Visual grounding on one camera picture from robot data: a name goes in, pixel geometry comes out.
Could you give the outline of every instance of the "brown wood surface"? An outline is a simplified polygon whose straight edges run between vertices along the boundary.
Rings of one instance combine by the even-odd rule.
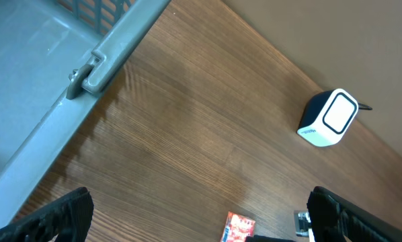
[[[219,241],[228,211],[294,236],[325,186],[402,229],[402,158],[359,122],[296,134],[320,88],[218,0],[173,0],[18,217],[85,186],[90,241]]]

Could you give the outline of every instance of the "gray wall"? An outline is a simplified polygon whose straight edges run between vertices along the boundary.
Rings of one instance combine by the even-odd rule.
[[[325,89],[374,108],[359,121],[402,156],[402,0],[225,0]]]

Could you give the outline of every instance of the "bin handle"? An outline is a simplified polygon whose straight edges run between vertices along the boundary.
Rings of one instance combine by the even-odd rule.
[[[99,93],[125,63],[171,0],[137,0],[92,50],[87,64],[94,65],[81,83]]]

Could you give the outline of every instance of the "wood grain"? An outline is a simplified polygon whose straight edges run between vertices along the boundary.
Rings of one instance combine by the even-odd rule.
[[[89,241],[218,241],[228,211],[294,236],[325,186],[402,229],[402,158],[361,123],[296,134],[319,87],[218,0],[173,0],[18,218],[79,187]]]

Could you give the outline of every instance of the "black square outline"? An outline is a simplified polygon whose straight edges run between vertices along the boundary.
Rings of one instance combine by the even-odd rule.
[[[328,125],[328,124],[325,122],[325,117],[326,117],[326,115],[328,114],[329,109],[330,109],[331,106],[334,104],[335,100],[337,99],[337,97],[338,97],[339,95],[344,96],[351,104],[354,105],[354,112],[353,112],[352,115],[349,117],[348,121],[346,122],[346,124],[344,125],[343,129],[342,129],[340,132],[336,131],[335,129],[333,129],[333,127],[331,127],[330,125]],[[324,124],[326,127],[328,127],[330,130],[334,131],[334,133],[336,133],[336,134],[342,134],[342,133],[344,132],[344,130],[348,127],[350,120],[354,117],[354,115],[355,115],[355,113],[356,113],[356,108],[357,108],[357,107],[356,107],[356,104],[355,104],[348,96],[346,96],[346,95],[345,95],[344,93],[342,93],[342,92],[341,92],[341,93],[338,93],[338,94],[334,97],[334,100],[331,102],[331,105],[329,105],[329,107],[328,107],[327,111],[325,112],[325,114],[323,115],[322,122],[323,122],[323,124]]]

